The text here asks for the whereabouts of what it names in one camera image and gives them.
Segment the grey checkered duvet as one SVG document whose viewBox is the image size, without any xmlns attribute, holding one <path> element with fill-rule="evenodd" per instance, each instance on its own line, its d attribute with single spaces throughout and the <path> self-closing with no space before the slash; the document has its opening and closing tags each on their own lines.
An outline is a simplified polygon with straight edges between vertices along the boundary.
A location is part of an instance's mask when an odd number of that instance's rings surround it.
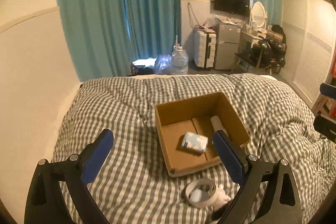
<svg viewBox="0 0 336 224">
<path fill-rule="evenodd" d="M 260 159 L 287 159 L 308 223 L 335 180 L 335 144 L 316 132 L 314 115 L 285 83 L 252 74 L 181 76 L 138 80 L 89 80 L 79 88 L 60 127 L 53 161 L 81 152 L 105 128 L 114 145 L 88 186 L 110 223 L 209 223 L 210 208 L 197 209 L 183 190 L 197 178 L 222 184 L 233 197 L 239 186 L 218 165 L 190 176 L 169 177 L 159 145 L 157 104 L 222 92 L 250 135 L 245 151 Z"/>
</svg>

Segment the white tube in box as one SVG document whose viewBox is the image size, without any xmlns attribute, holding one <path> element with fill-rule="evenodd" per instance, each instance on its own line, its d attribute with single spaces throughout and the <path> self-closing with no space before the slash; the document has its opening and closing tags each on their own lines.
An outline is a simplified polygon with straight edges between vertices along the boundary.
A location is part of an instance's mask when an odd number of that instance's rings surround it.
<svg viewBox="0 0 336 224">
<path fill-rule="evenodd" d="M 210 118 L 210 121 L 211 121 L 211 124 L 212 124 L 212 126 L 213 126 L 214 132 L 222 131 L 222 132 L 224 132 L 227 136 L 229 136 L 229 135 L 228 135 L 228 132 L 227 132 L 227 130 L 224 128 L 224 125 L 222 124 L 221 119 L 219 118 L 219 116 L 217 116 L 217 115 L 212 116 L 212 117 Z"/>
</svg>

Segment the white dressing table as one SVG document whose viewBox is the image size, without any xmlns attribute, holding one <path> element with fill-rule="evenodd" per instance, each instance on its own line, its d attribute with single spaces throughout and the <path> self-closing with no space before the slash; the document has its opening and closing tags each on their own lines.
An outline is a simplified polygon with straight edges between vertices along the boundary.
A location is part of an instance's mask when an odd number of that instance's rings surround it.
<svg viewBox="0 0 336 224">
<path fill-rule="evenodd" d="M 234 64 L 231 73 L 252 73 L 255 75 L 267 75 L 267 69 L 261 67 L 261 56 L 257 61 L 250 58 L 251 46 L 253 42 L 261 40 L 258 36 L 253 36 L 247 32 L 240 32 L 240 42 L 238 51 L 235 53 Z"/>
</svg>

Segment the white tape roll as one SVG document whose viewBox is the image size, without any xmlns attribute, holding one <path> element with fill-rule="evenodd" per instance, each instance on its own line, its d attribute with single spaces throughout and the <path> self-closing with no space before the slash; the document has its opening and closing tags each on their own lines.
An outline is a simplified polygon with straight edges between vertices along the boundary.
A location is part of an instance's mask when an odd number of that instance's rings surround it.
<svg viewBox="0 0 336 224">
<path fill-rule="evenodd" d="M 198 209 L 212 206 L 217 199 L 217 186 L 207 178 L 200 178 L 185 188 L 186 200 Z"/>
</svg>

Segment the white louvered wardrobe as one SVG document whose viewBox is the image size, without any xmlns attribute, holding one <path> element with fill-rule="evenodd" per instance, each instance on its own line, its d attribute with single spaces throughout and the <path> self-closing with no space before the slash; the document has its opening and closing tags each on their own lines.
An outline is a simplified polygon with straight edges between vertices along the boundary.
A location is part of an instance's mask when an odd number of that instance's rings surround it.
<svg viewBox="0 0 336 224">
<path fill-rule="evenodd" d="M 312 108 L 327 80 L 335 50 L 335 9 L 330 0 L 282 0 L 288 46 L 280 75 Z"/>
</svg>

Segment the white suitcase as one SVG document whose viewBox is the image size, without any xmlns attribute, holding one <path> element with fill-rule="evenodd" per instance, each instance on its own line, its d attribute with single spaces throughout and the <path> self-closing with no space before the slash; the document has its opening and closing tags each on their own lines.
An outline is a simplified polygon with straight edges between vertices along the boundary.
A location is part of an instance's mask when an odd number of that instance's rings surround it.
<svg viewBox="0 0 336 224">
<path fill-rule="evenodd" d="M 215 62 L 217 35 L 212 29 L 194 32 L 194 63 L 198 68 L 213 68 Z"/>
</svg>

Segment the blue white tissue pack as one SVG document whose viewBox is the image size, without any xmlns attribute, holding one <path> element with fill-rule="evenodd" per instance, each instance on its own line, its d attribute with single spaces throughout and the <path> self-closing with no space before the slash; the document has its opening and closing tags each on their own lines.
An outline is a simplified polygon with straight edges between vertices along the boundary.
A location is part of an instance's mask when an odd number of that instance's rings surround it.
<svg viewBox="0 0 336 224">
<path fill-rule="evenodd" d="M 206 136 L 193 132 L 186 132 L 181 147 L 193 151 L 194 153 L 205 153 L 209 139 Z"/>
</svg>

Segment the open cardboard box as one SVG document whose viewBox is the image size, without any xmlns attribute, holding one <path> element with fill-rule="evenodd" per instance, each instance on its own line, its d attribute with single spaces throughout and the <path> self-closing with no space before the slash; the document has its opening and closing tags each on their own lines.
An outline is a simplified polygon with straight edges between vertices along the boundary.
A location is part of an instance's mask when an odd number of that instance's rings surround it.
<svg viewBox="0 0 336 224">
<path fill-rule="evenodd" d="M 211 118 L 219 117 L 236 145 L 249 141 L 249 133 L 233 105 L 222 92 L 162 103 L 155 106 L 155 123 L 170 177 L 182 177 L 221 163 L 213 145 Z M 182 147 L 186 133 L 208 138 L 204 152 Z"/>
</svg>

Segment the black wall television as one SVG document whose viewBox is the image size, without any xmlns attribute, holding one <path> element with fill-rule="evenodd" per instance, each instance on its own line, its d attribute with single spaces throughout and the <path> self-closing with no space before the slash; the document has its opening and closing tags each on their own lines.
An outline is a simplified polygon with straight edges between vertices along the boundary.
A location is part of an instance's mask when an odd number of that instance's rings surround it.
<svg viewBox="0 0 336 224">
<path fill-rule="evenodd" d="M 214 0 L 214 10 L 246 16 L 250 0 Z"/>
</svg>

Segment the silver mini fridge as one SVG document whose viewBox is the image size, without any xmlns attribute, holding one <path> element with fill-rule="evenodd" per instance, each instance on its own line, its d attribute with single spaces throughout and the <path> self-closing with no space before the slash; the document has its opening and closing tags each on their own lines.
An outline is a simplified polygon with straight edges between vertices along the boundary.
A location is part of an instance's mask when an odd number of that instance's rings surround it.
<svg viewBox="0 0 336 224">
<path fill-rule="evenodd" d="M 235 61 L 235 53 L 238 51 L 240 31 L 238 25 L 218 23 L 217 44 L 215 53 L 215 70 L 230 70 Z"/>
</svg>

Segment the large clear water bottle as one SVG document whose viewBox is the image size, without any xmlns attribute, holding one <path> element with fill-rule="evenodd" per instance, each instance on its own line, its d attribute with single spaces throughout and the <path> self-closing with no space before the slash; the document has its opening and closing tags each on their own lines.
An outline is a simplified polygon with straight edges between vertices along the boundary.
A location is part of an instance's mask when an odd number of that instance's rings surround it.
<svg viewBox="0 0 336 224">
<path fill-rule="evenodd" d="M 175 46 L 171 55 L 171 74 L 187 75 L 189 70 L 189 57 L 182 46 Z"/>
</svg>

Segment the black garbage bags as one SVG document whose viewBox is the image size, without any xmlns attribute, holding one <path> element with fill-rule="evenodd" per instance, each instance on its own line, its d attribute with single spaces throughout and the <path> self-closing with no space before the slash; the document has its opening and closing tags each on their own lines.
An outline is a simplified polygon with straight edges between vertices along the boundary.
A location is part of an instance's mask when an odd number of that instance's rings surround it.
<svg viewBox="0 0 336 224">
<path fill-rule="evenodd" d="M 266 69 L 272 74 L 279 74 L 285 66 L 286 35 L 278 24 L 272 25 L 270 31 L 276 35 L 281 35 L 282 38 L 276 39 L 268 34 L 265 39 L 253 42 L 249 57 L 253 62 L 258 63 L 260 61 L 259 68 Z"/>
</svg>

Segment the clear plastic bag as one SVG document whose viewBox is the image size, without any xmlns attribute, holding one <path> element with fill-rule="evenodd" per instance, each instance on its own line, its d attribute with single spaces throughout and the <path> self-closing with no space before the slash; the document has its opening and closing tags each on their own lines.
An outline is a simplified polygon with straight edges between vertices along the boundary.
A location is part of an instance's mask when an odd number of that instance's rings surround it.
<svg viewBox="0 0 336 224">
<path fill-rule="evenodd" d="M 156 75 L 169 75 L 171 71 L 170 65 L 170 55 L 159 55 L 155 60 L 154 73 Z"/>
</svg>

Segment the teal window curtain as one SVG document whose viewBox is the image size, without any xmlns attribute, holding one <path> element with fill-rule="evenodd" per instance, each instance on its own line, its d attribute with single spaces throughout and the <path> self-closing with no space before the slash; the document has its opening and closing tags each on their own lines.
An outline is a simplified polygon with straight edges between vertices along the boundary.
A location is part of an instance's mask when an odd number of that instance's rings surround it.
<svg viewBox="0 0 336 224">
<path fill-rule="evenodd" d="M 181 0 L 57 0 L 81 81 L 129 74 L 181 42 Z"/>
</svg>

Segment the oval white vanity mirror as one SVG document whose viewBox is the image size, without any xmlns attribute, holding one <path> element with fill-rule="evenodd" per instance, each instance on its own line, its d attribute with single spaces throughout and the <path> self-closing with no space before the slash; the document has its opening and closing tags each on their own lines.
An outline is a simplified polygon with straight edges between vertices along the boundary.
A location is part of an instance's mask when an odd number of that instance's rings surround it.
<svg viewBox="0 0 336 224">
<path fill-rule="evenodd" d="M 259 1 L 255 2 L 252 7 L 251 20 L 257 23 L 257 28 L 266 28 L 267 12 L 264 5 Z"/>
</svg>

